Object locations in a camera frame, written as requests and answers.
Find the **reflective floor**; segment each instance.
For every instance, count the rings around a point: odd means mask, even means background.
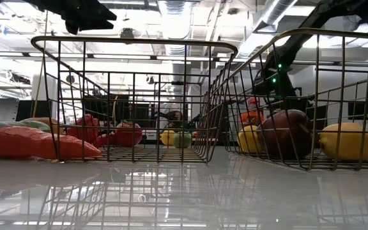
[[[0,229],[368,229],[368,170],[0,160]]]

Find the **person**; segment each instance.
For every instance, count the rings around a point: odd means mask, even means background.
[[[257,102],[255,97],[251,97],[247,101],[248,112],[241,114],[242,126],[255,125],[258,126],[264,121],[263,113],[257,110]]]

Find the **wire basket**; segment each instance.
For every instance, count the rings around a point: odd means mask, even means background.
[[[320,55],[327,36],[338,59]],[[295,60],[295,38],[314,43],[314,54],[304,51],[309,60]],[[226,150],[305,170],[368,169],[368,62],[346,59],[356,39],[368,34],[288,31],[222,77]]]
[[[43,53],[46,97],[52,102],[51,117],[60,121],[56,127],[51,125],[58,159],[63,159],[61,136],[53,130],[62,128],[63,134],[79,138],[82,145],[88,142],[102,153],[99,158],[89,158],[82,148],[82,160],[181,163],[211,160],[219,138],[220,118],[220,110],[212,108],[218,105],[217,101],[212,103],[218,94],[212,93],[211,88],[222,87],[218,82],[211,83],[211,66],[219,60],[212,53],[215,49],[214,52],[228,54],[229,61],[219,73],[224,75],[229,73],[236,47],[220,42],[60,36],[37,36],[31,43]],[[79,44],[80,53],[63,53],[62,50],[75,44]],[[112,54],[91,51],[98,46],[106,46]],[[179,52],[157,56],[154,50],[160,46]],[[126,55],[121,51],[132,47],[149,52]],[[56,64],[47,68],[49,60]],[[71,61],[78,63],[71,66]],[[114,67],[104,69],[100,64],[109,61],[115,63]],[[197,71],[191,68],[191,63],[198,67]],[[137,71],[120,70],[121,65]],[[204,81],[209,86],[202,93]],[[48,85],[56,87],[53,93],[49,93]]]

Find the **exposed ductwork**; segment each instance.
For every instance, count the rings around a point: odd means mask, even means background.
[[[267,0],[265,7],[254,17],[252,34],[245,39],[239,48],[239,58],[247,58],[259,45],[256,43],[257,31],[272,32],[277,31],[279,21],[285,16],[285,13],[298,0]]]
[[[158,1],[158,7],[162,15],[163,36],[168,39],[190,38],[191,11],[193,3],[188,1]],[[184,45],[165,45],[165,53],[168,56],[184,56]],[[173,73],[183,73],[183,64],[173,64]],[[183,81],[179,75],[172,76],[173,81]]]

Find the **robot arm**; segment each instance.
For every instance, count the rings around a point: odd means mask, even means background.
[[[368,23],[368,0],[322,0],[299,28],[321,28],[330,18],[348,15],[358,15],[363,23]],[[311,36],[309,34],[291,36],[283,46],[276,48],[277,62],[282,63],[282,68],[277,76],[281,85],[280,89],[277,87],[278,84],[271,84],[270,81],[262,82],[277,73],[278,66],[275,62],[275,53],[274,51],[270,52],[261,75],[256,77],[256,84],[259,85],[256,87],[256,94],[265,95],[275,91],[276,95],[296,96],[286,70],[295,60],[296,54],[302,45]]]

